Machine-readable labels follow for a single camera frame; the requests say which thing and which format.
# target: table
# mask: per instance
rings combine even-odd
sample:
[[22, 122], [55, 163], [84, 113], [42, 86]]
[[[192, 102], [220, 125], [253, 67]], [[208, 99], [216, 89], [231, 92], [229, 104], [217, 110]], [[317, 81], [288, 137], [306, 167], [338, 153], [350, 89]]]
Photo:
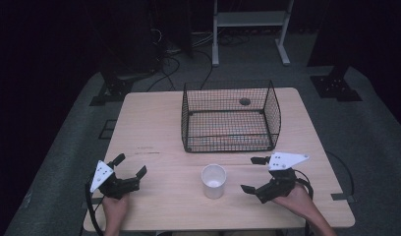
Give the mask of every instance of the table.
[[280, 37], [275, 39], [277, 50], [284, 66], [290, 65], [284, 49], [284, 38], [289, 26], [294, 0], [289, 0], [286, 11], [262, 12], [218, 12], [218, 0], [214, 1], [212, 65], [219, 66], [218, 28], [220, 27], [264, 27], [281, 26]]
[[[315, 204], [333, 227], [350, 227], [355, 218], [323, 151], [308, 112], [294, 88], [276, 88], [281, 110], [281, 132], [275, 151], [306, 153], [310, 159], [297, 166], [311, 180]], [[131, 194], [123, 230], [225, 230], [303, 227], [305, 221], [272, 202], [262, 205], [240, 185], [260, 187], [270, 179], [267, 167], [252, 165], [252, 156], [270, 152], [187, 153], [183, 149], [181, 91], [140, 92], [126, 96], [105, 162], [124, 153], [118, 178], [132, 178], [145, 165], [141, 189]], [[218, 163], [227, 171], [224, 195], [211, 200], [202, 192], [201, 170]], [[100, 197], [97, 191], [93, 195]], [[102, 207], [96, 218], [103, 229]], [[89, 215], [84, 229], [94, 231]]]

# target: wire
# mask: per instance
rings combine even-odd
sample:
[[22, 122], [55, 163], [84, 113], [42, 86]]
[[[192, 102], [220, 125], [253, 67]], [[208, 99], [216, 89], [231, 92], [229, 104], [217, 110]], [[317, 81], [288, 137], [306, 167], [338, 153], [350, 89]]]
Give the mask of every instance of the wire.
[[100, 199], [100, 202], [97, 204], [94, 211], [96, 211], [99, 208], [100, 204], [102, 204], [103, 199], [105, 199], [105, 195]]
[[173, 75], [179, 68], [180, 68], [180, 62], [179, 62], [179, 60], [177, 60], [177, 59], [175, 59], [175, 58], [173, 58], [173, 57], [167, 57], [168, 59], [171, 59], [171, 60], [173, 60], [173, 61], [175, 61], [176, 63], [177, 63], [177, 67], [170, 73], [170, 74], [166, 74], [165, 72], [164, 72], [164, 69], [162, 69], [162, 72], [163, 72], [163, 74], [165, 75], [164, 77], [161, 77], [160, 79], [158, 79], [157, 81], [155, 81], [146, 91], [150, 91], [157, 83], [159, 83], [160, 81], [162, 81], [162, 80], [164, 80], [164, 79], [166, 79], [166, 78], [168, 78], [168, 80], [169, 80], [169, 82], [172, 84], [172, 88], [174, 87], [173, 86], [173, 83], [172, 83], [172, 81], [171, 81], [171, 79], [170, 79], [170, 76], [171, 75]]
[[294, 171], [295, 171], [295, 172], [301, 173], [301, 174], [306, 178], [306, 180], [308, 181], [308, 183], [311, 184], [311, 181], [309, 180], [308, 176], [306, 176], [306, 174], [304, 174], [304, 173], [303, 173], [302, 171], [300, 171], [300, 170], [294, 169]]
[[156, 32], [158, 32], [158, 40], [157, 40], [156, 43], [154, 42], [154, 44], [157, 45], [157, 43], [160, 42], [161, 39], [163, 38], [163, 33], [161, 33], [161, 31], [160, 31], [159, 29], [151, 29], [151, 31], [156, 31]]
[[207, 82], [207, 79], [209, 79], [210, 74], [212, 74], [212, 70], [213, 70], [212, 58], [210, 58], [210, 56], [209, 56], [207, 53], [205, 53], [205, 52], [197, 51], [197, 50], [194, 50], [194, 52], [197, 52], [197, 53], [200, 53], [200, 54], [205, 55], [205, 56], [207, 57], [207, 59], [209, 60], [209, 63], [210, 63], [209, 72], [207, 73], [206, 78], [203, 80], [203, 83], [202, 83], [201, 86], [200, 86], [200, 90], [202, 90], [202, 89], [203, 89], [203, 86], [204, 86], [204, 85], [206, 84], [206, 82]]
[[344, 168], [347, 171], [348, 176], [350, 178], [351, 191], [350, 191], [350, 195], [349, 196], [353, 196], [354, 195], [354, 189], [355, 189], [355, 187], [354, 187], [354, 178], [353, 178], [353, 175], [351, 174], [350, 169], [345, 164], [345, 162], [341, 158], [339, 158], [337, 155], [335, 155], [334, 153], [330, 152], [329, 150], [325, 150], [325, 152], [328, 153], [329, 155], [335, 157], [344, 166]]
[[85, 197], [86, 197], [86, 205], [87, 205], [87, 210], [89, 212], [89, 216], [90, 216], [90, 221], [93, 224], [93, 227], [96, 230], [96, 233], [100, 236], [103, 236], [103, 232], [100, 229], [99, 225], [97, 224], [96, 221], [96, 217], [95, 217], [95, 209], [93, 209], [93, 205], [92, 205], [92, 199], [90, 196], [90, 180], [93, 176], [93, 174], [89, 175], [89, 178], [87, 179], [86, 183], [85, 183]]
[[[228, 12], [232, 12], [232, 11], [233, 11], [235, 2], [236, 2], [236, 0], [233, 0], [233, 1], [232, 1], [231, 6], [230, 6], [229, 9], [228, 9]], [[239, 10], [240, 10], [240, 7], [241, 7], [241, 4], [242, 4], [242, 3], [243, 3], [243, 0], [239, 0], [238, 6], [237, 6], [237, 8], [235, 9], [235, 11], [239, 11]], [[221, 35], [224, 31], [225, 31], [225, 28], [221, 28], [221, 30], [218, 32], [218, 35]], [[211, 42], [211, 41], [213, 40], [213, 33], [212, 33], [212, 32], [207, 32], [206, 34], [207, 34], [207, 37], [205, 37], [205, 38], [203, 38], [203, 39], [200, 39], [200, 40], [197, 41], [197, 42], [194, 42], [194, 43], [192, 44], [192, 47], [193, 47], [193, 48], [196, 48], [196, 47], [205, 45], [205, 44], [207, 44], [208, 42]], [[224, 46], [237, 46], [237, 45], [239, 45], [239, 44], [246, 43], [246, 42], [250, 41], [250, 36], [249, 36], [249, 35], [248, 35], [248, 39], [247, 39], [247, 40], [243, 40], [241, 37], [237, 37], [237, 38], [240, 39], [239, 42], [234, 43], [234, 44], [231, 44], [231, 45], [229, 45], [229, 44], [223, 44], [223, 45], [224, 45]], [[166, 50], [166, 53], [168, 53], [168, 54], [170, 54], [170, 55], [176, 55], [176, 54], [181, 53], [181, 52], [182, 52], [181, 49]]]
[[235, 47], [244, 43], [247, 43], [250, 41], [250, 35], [251, 33], [249, 33], [248, 35], [246, 35], [247, 39], [242, 39], [240, 36], [233, 36], [233, 35], [229, 35], [229, 34], [224, 34], [222, 36], [219, 37], [219, 45], [221, 46], [227, 46], [227, 47]]

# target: wire basket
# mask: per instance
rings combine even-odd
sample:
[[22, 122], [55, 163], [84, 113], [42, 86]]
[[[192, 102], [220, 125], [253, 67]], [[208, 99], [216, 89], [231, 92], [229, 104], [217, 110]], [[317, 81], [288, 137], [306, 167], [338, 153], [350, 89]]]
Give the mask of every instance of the wire basket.
[[187, 152], [273, 150], [281, 117], [272, 82], [186, 83], [181, 125]]

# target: white plastic cup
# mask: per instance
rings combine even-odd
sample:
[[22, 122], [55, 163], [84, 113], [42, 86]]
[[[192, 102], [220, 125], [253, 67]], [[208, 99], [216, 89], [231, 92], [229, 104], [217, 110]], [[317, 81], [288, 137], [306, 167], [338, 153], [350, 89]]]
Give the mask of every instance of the white plastic cup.
[[224, 194], [226, 171], [218, 164], [209, 164], [201, 172], [203, 193], [210, 199], [219, 199]]

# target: black strap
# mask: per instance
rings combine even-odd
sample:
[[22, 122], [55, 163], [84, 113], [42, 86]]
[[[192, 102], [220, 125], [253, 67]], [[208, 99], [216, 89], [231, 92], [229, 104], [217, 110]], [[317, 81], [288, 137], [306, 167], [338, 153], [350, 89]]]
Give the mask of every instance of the black strap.
[[89, 211], [90, 220], [92, 221], [92, 224], [93, 224], [93, 227], [96, 230], [96, 233], [99, 236], [103, 236], [103, 232], [99, 228], [99, 225], [97, 224], [97, 221], [96, 221], [95, 211], [93, 209], [92, 199], [90, 198], [90, 191], [89, 190], [90, 190], [90, 183], [89, 183], [89, 181], [87, 181], [85, 183], [85, 196], [86, 196], [87, 210]]

